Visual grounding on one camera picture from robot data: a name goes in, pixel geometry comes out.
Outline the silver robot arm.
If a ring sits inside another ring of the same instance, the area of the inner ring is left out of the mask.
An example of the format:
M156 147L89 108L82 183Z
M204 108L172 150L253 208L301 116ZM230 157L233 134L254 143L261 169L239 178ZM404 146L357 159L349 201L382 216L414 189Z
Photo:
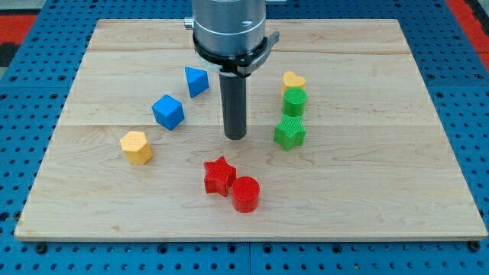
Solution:
M191 4L193 38L200 49L240 56L265 38L265 0L192 0Z

